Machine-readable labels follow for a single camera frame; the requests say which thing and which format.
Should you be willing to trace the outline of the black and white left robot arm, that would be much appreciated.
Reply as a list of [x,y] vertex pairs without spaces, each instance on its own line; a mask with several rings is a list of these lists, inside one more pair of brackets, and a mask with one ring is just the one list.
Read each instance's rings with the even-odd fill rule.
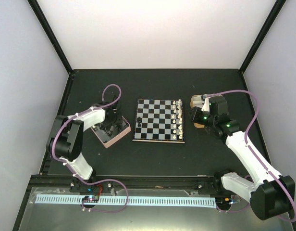
[[79,180],[86,192],[97,188],[96,171],[86,161],[82,149],[84,132],[91,130],[99,141],[108,148],[128,134],[129,123],[118,109],[120,97],[113,96],[111,102],[102,99],[87,110],[70,116],[55,118],[46,150],[52,158],[66,166]]

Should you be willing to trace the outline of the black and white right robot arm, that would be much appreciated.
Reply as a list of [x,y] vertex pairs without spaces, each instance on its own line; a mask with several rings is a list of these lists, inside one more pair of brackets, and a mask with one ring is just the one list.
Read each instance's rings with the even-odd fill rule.
[[195,95],[190,106],[191,121],[222,140],[251,177],[247,180],[229,170],[218,172],[212,183],[214,191],[237,194],[249,203],[261,220],[296,212],[294,180],[290,176],[282,176],[269,164],[242,131],[239,122],[230,118],[226,99],[222,95]]

